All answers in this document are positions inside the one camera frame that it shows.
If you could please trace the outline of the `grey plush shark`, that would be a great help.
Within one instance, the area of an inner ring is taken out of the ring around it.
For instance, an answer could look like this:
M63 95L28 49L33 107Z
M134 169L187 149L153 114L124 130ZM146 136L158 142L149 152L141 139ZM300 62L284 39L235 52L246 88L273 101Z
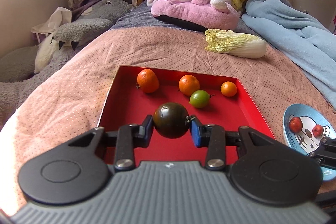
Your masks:
M123 0L102 0L63 24L38 46L17 49L1 58L1 125L45 80L74 55L133 10Z

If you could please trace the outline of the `dark red wrinkled fruit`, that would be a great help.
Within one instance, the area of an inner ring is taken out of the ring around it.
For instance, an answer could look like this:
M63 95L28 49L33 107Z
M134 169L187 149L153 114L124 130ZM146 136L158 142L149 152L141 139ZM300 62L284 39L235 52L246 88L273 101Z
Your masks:
M303 124L302 120L299 117L292 117L291 120L289 121L289 129L293 133L299 133L302 130Z

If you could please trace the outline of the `pink dotted bedspread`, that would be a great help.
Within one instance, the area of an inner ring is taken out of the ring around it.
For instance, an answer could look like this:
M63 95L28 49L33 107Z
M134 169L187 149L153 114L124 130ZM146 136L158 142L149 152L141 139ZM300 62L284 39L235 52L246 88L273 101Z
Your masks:
M301 69L271 46L260 59L205 49L200 32L168 27L109 30L89 43L39 85L1 130L1 209L15 214L25 204L18 170L40 155L93 128L120 65L236 77L261 111L277 140L282 116L294 103L318 110L331 124L335 111Z

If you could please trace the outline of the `dark purple tomato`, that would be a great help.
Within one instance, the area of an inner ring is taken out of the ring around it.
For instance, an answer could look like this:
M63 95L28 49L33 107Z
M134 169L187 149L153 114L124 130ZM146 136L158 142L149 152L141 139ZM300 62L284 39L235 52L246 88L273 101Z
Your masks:
M176 102L160 105L153 114L156 131L168 139L177 139L185 135L194 119L183 105Z

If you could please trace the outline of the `white plastic bag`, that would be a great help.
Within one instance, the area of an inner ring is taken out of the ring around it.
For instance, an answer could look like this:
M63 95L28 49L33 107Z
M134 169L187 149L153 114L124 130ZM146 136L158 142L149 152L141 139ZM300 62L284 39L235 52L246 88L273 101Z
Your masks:
M49 19L31 28L33 34L48 35L54 32L58 27L72 21L72 12L64 7L58 7Z

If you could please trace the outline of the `green tomato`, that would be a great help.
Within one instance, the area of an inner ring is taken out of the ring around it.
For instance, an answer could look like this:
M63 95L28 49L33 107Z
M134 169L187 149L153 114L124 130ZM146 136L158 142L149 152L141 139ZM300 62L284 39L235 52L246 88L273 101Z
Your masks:
M197 90L191 94L189 104L195 108L204 108L209 104L210 98L213 96L214 94L208 94L205 90Z

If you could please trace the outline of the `pink plush rabbit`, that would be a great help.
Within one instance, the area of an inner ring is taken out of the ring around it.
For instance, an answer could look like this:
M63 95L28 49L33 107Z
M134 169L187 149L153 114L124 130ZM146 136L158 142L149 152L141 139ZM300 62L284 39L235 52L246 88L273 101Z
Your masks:
M199 32L234 30L240 15L231 0L147 0L154 18Z

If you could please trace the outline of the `small red fruit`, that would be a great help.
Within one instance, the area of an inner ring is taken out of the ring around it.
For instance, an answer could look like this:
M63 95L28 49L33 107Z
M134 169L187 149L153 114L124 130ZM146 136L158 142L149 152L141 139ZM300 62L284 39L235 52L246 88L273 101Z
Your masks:
M320 124L315 125L312 132L315 138L319 138L323 134L323 126Z

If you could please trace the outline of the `red shallow box tray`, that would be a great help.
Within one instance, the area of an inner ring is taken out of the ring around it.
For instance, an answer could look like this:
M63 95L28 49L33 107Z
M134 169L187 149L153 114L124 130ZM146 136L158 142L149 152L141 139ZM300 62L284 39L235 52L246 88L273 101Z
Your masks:
M225 131L250 126L273 138L270 127L242 83L234 77L193 73L200 89L209 97L206 106L190 103L178 84L188 73L154 68L159 87L145 93L139 87L138 75L143 69L122 65L108 92L98 124L106 131L117 131L126 124L141 124L148 115L154 119L154 132L146 148L134 140L137 165L142 161L199 161L205 163L206 147L197 147L190 132L191 117L202 124L216 124Z

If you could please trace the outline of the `small orange kumquat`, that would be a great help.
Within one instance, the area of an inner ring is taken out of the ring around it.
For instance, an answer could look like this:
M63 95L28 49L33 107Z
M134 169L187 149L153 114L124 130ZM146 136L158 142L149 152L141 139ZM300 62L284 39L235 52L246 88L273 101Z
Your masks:
M226 81L220 87L221 93L226 97L233 97L237 93L237 87L233 82Z

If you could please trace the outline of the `blue cartoon plate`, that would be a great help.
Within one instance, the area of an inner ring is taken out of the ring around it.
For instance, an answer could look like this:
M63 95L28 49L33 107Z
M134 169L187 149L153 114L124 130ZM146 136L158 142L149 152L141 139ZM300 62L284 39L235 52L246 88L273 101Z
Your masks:
M288 126L292 117L299 117L302 120L302 130L297 134L291 132ZM314 126L317 124L323 126L323 134L319 138L315 138L312 132ZM314 108L303 104L297 103L287 107L284 112L282 127L286 144L305 156L308 156L318 148L323 137L335 139L335 130L329 121ZM321 167L321 170L323 181L335 179L335 170L325 167Z

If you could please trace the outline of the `orange mandarin with stem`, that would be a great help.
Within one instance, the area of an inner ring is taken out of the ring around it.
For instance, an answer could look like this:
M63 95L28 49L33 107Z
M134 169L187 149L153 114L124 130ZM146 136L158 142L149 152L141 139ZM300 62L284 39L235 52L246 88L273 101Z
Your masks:
M151 69L143 69L137 76L137 86L144 93L153 93L159 88L159 80Z

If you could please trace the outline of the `napa cabbage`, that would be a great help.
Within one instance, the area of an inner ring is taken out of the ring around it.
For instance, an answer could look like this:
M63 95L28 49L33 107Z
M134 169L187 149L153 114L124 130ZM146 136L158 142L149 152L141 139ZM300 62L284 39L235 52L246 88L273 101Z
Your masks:
M205 32L205 50L236 57L259 59L266 54L266 41L257 35L233 30L209 29Z

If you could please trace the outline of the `grey bed sheet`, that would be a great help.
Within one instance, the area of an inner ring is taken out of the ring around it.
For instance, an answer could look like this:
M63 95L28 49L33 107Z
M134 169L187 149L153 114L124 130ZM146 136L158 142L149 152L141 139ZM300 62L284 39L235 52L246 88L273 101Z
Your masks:
M187 30L185 27L166 23L154 18L150 12L150 7L147 7L146 2L142 2L134 10L127 12L124 16L119 18L110 30L132 27L167 27Z

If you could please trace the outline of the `light blue fleece blanket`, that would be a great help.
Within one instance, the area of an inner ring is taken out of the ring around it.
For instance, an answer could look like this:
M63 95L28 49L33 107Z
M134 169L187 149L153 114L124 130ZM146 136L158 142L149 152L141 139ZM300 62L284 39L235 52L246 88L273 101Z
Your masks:
M335 107L335 35L287 0L248 0L243 22L299 66Z

